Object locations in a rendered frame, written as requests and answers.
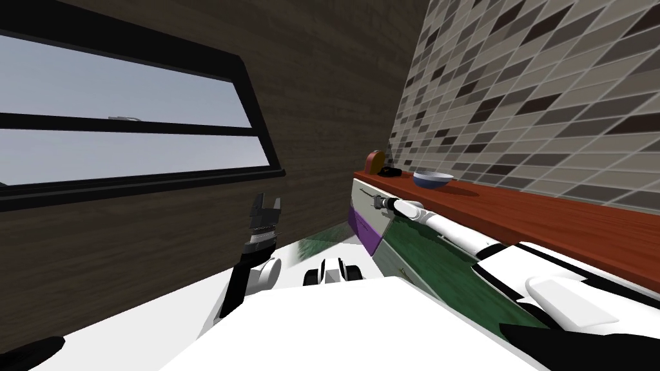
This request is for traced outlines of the cream drawer front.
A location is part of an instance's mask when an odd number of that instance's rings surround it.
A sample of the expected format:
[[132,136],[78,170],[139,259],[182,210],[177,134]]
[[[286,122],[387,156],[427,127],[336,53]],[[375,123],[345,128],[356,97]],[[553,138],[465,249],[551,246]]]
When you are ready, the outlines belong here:
[[368,193],[379,194],[384,197],[393,197],[394,195],[357,178],[353,178],[351,205],[383,237],[394,215],[387,209],[375,209],[373,198],[361,192],[360,188],[363,188]]

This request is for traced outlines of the green cupboard door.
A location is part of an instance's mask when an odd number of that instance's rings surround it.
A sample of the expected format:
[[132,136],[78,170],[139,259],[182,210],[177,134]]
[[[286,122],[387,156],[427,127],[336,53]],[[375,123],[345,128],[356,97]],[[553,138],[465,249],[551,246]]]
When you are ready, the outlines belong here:
[[545,327],[483,281],[473,257],[426,226],[394,217],[373,260],[384,276],[413,283],[499,337],[502,323]]

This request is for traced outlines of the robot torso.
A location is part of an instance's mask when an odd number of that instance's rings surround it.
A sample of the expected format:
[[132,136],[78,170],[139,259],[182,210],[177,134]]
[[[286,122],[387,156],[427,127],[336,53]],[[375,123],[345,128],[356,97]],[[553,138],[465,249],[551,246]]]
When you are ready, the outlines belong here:
[[549,371],[398,277],[263,290],[160,371]]

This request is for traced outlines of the blue and white bowl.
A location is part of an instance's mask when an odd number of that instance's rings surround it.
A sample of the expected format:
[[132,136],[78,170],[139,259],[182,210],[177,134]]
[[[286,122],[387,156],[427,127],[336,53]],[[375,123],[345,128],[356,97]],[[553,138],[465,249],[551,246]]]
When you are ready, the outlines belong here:
[[424,189],[437,189],[446,186],[454,177],[444,173],[432,173],[431,171],[415,171],[413,182],[416,186]]

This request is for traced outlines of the purple drawer front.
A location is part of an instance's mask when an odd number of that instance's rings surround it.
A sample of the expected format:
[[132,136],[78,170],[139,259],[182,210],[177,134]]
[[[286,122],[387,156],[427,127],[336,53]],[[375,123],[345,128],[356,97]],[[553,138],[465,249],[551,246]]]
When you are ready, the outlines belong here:
[[369,256],[374,256],[382,236],[354,209],[349,208],[348,223]]

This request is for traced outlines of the black framed window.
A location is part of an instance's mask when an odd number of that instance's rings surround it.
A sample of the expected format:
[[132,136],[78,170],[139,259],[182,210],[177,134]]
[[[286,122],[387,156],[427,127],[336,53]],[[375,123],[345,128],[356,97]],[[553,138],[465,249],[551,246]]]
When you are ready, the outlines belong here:
[[238,55],[0,0],[0,213],[284,175]]

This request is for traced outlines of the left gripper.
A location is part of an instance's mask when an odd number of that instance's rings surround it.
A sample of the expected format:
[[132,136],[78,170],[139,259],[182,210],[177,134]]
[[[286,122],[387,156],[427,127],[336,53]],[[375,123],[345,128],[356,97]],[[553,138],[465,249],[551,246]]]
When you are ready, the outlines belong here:
[[275,198],[272,208],[263,208],[265,193],[257,193],[251,207],[250,240],[272,237],[281,214],[281,198]]

